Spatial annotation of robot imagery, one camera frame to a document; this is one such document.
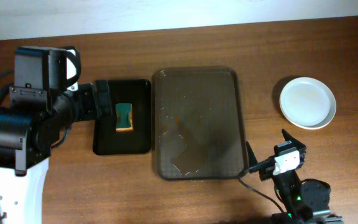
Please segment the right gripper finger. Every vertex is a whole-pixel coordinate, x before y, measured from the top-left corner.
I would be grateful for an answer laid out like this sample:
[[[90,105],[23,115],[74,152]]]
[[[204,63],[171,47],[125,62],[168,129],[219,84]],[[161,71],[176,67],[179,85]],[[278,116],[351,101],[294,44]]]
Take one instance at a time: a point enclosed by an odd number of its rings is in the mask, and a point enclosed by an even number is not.
[[[285,129],[282,129],[283,137],[286,141],[291,141],[296,146],[300,145],[299,140],[295,139],[292,135],[290,135]]]
[[[246,149],[249,168],[256,166],[258,164],[258,161],[248,141],[246,141]]]

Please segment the green and orange sponge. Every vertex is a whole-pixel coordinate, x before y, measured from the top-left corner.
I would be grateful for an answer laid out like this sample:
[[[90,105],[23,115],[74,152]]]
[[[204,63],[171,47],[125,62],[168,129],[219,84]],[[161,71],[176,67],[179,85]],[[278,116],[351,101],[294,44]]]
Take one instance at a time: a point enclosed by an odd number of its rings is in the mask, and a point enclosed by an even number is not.
[[[128,132],[133,130],[132,105],[130,103],[118,103],[116,109],[116,131]]]

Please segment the pale green plate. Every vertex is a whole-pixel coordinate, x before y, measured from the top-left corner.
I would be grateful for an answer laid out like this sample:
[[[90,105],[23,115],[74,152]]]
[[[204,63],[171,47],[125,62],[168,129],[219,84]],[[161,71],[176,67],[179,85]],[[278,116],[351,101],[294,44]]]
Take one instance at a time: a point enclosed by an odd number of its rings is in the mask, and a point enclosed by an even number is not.
[[[291,124],[309,130],[327,126],[337,110],[336,99],[330,88],[310,77],[289,81],[280,93],[279,105]]]

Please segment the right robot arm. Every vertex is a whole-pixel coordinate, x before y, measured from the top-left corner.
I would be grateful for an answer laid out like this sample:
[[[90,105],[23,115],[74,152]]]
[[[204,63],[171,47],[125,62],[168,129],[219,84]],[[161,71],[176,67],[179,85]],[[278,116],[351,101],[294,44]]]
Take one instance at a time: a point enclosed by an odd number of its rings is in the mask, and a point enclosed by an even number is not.
[[[301,180],[296,173],[305,163],[306,145],[282,130],[284,142],[274,146],[274,155],[259,162],[246,142],[249,168],[238,176],[247,189],[273,202],[279,209],[268,223],[343,223],[343,217],[331,213],[329,208],[331,186],[322,180]],[[259,174],[261,181],[273,180],[277,201],[259,192],[242,180],[247,174]]]

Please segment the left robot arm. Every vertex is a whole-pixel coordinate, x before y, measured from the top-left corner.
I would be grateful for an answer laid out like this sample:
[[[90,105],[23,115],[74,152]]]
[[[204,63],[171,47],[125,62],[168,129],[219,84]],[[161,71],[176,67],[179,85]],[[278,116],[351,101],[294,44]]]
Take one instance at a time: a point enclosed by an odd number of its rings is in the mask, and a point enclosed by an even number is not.
[[[52,151],[73,123],[112,115],[109,87],[78,83],[72,46],[19,47],[12,73],[0,90],[0,223],[41,223]]]

